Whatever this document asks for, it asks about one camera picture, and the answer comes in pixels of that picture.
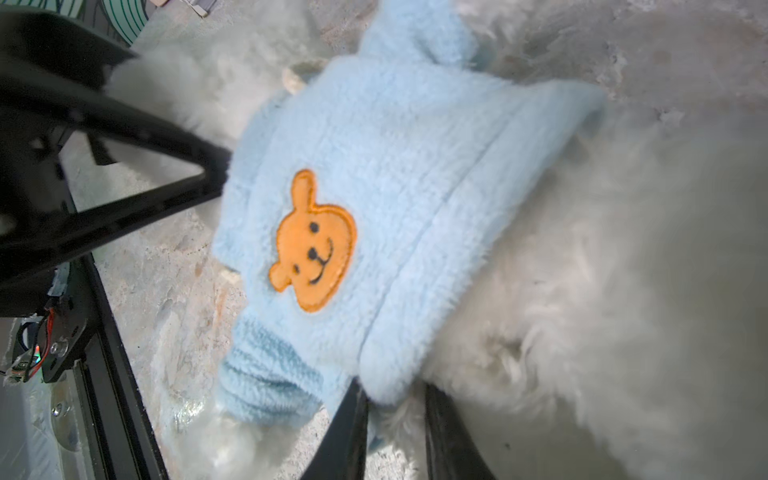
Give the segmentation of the white teddy bear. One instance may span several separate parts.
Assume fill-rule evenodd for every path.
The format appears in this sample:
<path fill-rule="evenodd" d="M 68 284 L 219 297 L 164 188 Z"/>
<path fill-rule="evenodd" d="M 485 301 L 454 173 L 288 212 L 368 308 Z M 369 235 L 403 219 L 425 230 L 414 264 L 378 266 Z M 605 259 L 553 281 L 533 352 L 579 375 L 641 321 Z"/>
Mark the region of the white teddy bear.
<path fill-rule="evenodd" d="M 511 3 L 451 1 L 489 63 Z M 105 93 L 234 151 L 257 111 L 332 56 L 296 3 L 117 66 Z M 545 170 L 367 443 L 426 469 L 425 390 L 455 401 L 501 479 L 767 475 L 767 141 L 755 123 L 673 133 L 606 98 Z M 305 424 L 213 399 L 187 473 L 269 478 Z"/>

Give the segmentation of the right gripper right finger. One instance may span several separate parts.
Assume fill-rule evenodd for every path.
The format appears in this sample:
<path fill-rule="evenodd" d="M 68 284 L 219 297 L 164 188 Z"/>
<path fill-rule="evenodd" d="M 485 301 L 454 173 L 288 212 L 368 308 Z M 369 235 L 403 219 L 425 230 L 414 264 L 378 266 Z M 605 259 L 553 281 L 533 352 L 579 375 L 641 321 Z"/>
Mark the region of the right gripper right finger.
<path fill-rule="evenodd" d="M 431 480 L 494 480 L 454 402 L 441 390 L 425 390 L 427 471 Z"/>

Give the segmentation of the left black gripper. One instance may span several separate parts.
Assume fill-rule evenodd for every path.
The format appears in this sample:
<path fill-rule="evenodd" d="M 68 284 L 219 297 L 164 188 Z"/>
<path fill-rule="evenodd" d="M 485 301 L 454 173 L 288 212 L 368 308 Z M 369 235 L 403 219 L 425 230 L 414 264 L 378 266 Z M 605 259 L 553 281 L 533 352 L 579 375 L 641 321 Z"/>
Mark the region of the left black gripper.
<path fill-rule="evenodd" d="M 78 21 L 30 7 L 1 9 L 1 315 L 36 311 L 54 268 L 222 194 L 229 150 L 100 93 L 107 68 L 134 52 Z M 61 127 L 200 166 L 186 178 L 82 212 L 63 209 Z"/>

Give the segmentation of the light blue fleece hoodie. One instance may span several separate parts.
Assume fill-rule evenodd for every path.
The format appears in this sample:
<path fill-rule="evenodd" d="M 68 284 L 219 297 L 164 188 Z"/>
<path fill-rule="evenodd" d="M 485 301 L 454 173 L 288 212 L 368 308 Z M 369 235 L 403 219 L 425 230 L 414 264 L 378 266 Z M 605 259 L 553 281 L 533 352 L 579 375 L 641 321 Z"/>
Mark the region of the light blue fleece hoodie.
<path fill-rule="evenodd" d="M 383 1 L 356 53 L 252 117 L 213 252 L 247 297 L 218 375 L 236 418 L 300 426 L 358 379 L 400 400 L 596 85 L 483 73 L 451 1 Z"/>

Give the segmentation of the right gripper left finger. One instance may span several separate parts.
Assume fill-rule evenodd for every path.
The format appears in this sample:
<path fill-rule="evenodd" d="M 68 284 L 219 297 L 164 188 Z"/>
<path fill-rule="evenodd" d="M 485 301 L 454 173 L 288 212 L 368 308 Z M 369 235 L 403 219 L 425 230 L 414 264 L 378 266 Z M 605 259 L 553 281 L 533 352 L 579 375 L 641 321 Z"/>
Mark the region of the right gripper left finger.
<path fill-rule="evenodd" d="M 301 480 L 363 480 L 369 401 L 354 379 Z"/>

